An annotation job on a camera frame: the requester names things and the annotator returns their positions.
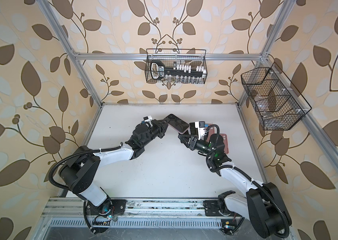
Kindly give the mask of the phone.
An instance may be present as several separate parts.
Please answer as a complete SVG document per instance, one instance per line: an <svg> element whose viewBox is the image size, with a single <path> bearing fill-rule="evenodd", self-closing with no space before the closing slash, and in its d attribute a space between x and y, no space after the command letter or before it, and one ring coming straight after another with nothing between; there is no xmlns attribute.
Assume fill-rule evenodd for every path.
<svg viewBox="0 0 338 240"><path fill-rule="evenodd" d="M190 134L200 136L200 122L190 123Z"/></svg>
<svg viewBox="0 0 338 240"><path fill-rule="evenodd" d="M190 128L190 124L186 123L179 117L175 116L174 114L169 114L167 117L167 122L170 127L176 130L179 134L184 134Z"/></svg>

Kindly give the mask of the pink phone case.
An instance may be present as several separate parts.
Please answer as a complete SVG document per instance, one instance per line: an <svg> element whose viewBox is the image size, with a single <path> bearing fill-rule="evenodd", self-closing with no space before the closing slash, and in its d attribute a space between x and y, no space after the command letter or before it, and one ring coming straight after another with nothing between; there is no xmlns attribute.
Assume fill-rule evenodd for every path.
<svg viewBox="0 0 338 240"><path fill-rule="evenodd" d="M213 124L205 124L204 140L209 141L212 134L215 133L215 127Z"/></svg>
<svg viewBox="0 0 338 240"><path fill-rule="evenodd" d="M226 134L219 134L217 138L216 149L218 153L229 153L228 138Z"/></svg>

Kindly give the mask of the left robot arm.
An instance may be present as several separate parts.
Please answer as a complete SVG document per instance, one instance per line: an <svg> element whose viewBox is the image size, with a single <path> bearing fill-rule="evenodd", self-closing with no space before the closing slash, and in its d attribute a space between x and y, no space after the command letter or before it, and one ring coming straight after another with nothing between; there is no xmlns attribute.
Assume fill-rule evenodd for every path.
<svg viewBox="0 0 338 240"><path fill-rule="evenodd" d="M169 119L154 120L148 116L138 124L132 136L117 147L92 150L87 146L79 147L76 152L51 167L49 182L57 188L71 191L95 207L102 207L110 200L106 192L94 183L97 170L113 163L138 158L145 146L155 138L163 138Z"/></svg>

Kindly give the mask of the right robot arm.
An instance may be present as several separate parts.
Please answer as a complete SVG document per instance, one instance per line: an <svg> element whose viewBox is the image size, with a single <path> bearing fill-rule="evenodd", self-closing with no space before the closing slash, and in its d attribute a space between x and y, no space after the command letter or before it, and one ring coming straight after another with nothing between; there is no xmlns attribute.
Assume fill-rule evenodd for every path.
<svg viewBox="0 0 338 240"><path fill-rule="evenodd" d="M210 172L232 183L244 197L235 198L234 191L219 195L221 215L237 213L249 219L257 234L262 238L272 235L286 239L292 225L291 216L277 186L258 182L238 168L225 152L224 138L218 125L208 125L203 133L179 134L181 143L206 158Z"/></svg>

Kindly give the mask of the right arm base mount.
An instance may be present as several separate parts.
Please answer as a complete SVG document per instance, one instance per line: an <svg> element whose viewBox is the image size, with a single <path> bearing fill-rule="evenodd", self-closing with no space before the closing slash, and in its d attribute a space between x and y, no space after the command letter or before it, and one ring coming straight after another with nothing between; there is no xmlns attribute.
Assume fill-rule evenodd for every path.
<svg viewBox="0 0 338 240"><path fill-rule="evenodd" d="M227 217L221 220L220 231L226 236L233 236L243 224L245 218L227 209L222 200L206 200L203 202L207 217Z"/></svg>

